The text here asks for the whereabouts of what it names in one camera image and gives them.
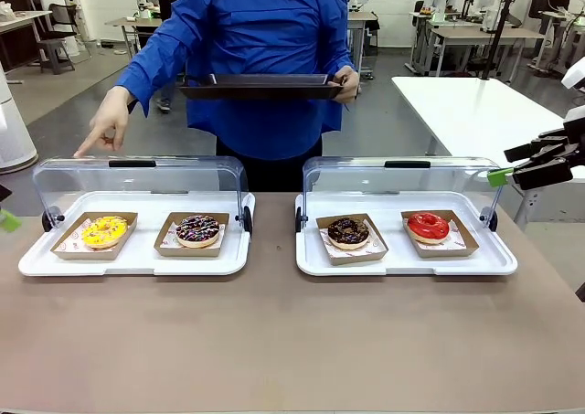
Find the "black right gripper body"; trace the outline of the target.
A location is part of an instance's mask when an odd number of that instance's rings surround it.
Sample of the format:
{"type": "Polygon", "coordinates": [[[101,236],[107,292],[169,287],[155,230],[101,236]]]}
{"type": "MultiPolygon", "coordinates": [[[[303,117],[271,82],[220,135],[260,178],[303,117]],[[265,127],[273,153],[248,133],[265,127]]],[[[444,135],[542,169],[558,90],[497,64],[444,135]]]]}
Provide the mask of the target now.
{"type": "Polygon", "coordinates": [[[583,133],[579,140],[573,144],[575,149],[569,157],[570,168],[585,165],[585,134],[583,133]]]}

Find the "person's right hand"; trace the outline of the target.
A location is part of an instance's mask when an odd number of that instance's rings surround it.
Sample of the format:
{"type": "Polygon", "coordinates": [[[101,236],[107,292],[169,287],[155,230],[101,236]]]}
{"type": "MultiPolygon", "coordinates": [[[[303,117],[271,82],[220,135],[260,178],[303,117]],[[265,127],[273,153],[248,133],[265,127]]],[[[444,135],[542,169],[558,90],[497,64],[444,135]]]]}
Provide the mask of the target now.
{"type": "Polygon", "coordinates": [[[128,105],[133,101],[133,95],[124,87],[111,88],[90,120],[90,133],[73,157],[81,158],[93,147],[118,151],[122,147],[128,125],[128,105]]]}

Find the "person's left hand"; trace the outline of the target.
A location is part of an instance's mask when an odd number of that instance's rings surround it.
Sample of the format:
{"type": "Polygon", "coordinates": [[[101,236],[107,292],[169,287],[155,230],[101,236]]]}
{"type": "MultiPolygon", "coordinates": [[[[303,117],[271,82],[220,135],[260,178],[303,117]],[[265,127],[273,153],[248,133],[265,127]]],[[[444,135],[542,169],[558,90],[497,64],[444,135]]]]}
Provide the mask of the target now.
{"type": "Polygon", "coordinates": [[[335,83],[341,90],[335,97],[338,103],[347,104],[354,101],[359,91],[359,74],[351,66],[343,66],[335,74],[335,83]]]}

